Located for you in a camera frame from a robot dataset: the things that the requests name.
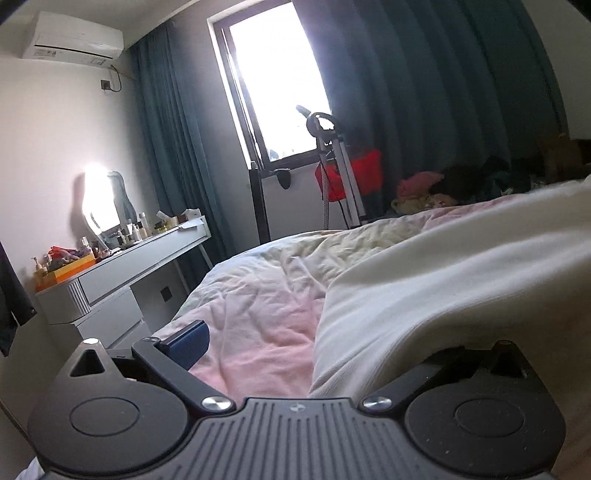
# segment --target box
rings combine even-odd
[[[40,292],[41,290],[45,290],[46,288],[52,287],[53,285],[57,285],[70,277],[73,277],[77,273],[80,273],[83,270],[86,270],[89,267],[92,267],[96,263],[96,259],[94,254],[91,252],[85,257],[82,257],[75,262],[70,264],[64,265],[61,268],[53,272],[49,272],[47,275],[43,277],[37,277],[37,286],[35,288],[36,292]]]

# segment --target dark jacket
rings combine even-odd
[[[0,351],[4,356],[8,356],[18,325],[36,313],[0,243]]]

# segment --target circular cap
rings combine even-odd
[[[232,406],[232,400],[226,397],[206,397],[201,402],[201,406],[208,411],[225,411]]]
[[[521,411],[509,402],[494,398],[477,398],[456,410],[457,424],[479,437],[506,437],[523,425]]]
[[[429,458],[478,478],[547,468],[564,439],[564,420],[547,393],[493,375],[422,393],[404,424]]]
[[[29,419],[37,454],[70,476],[123,475],[151,465],[178,445],[189,423],[173,393],[103,375],[66,377]]]
[[[130,429],[139,418],[139,410],[123,398],[93,398],[78,405],[70,422],[78,432],[91,437],[109,437]]]
[[[370,411],[384,411],[392,406],[392,400],[386,397],[368,397],[363,400],[362,405]]]

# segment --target lit mirror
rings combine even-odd
[[[88,227],[105,242],[122,226],[137,221],[121,174],[100,166],[86,169],[82,213]]]

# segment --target window frame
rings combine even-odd
[[[256,163],[262,177],[269,177],[273,175],[274,170],[281,168],[289,168],[290,170],[293,170],[320,161],[317,149],[289,155],[288,157],[280,158],[279,160],[269,159],[267,146],[265,145],[265,140],[256,117],[250,94],[246,88],[246,83],[240,72],[238,62],[235,60],[236,45],[232,38],[230,27],[246,20],[247,18],[254,17],[267,10],[289,3],[291,3],[291,0],[263,0],[256,5],[252,5],[244,10],[228,15],[213,24],[214,34],[222,57],[224,73],[230,86],[230,93],[232,95],[234,107],[236,108],[236,113],[238,114],[238,121],[240,123],[242,134],[246,141],[246,148],[251,162],[253,161]]]

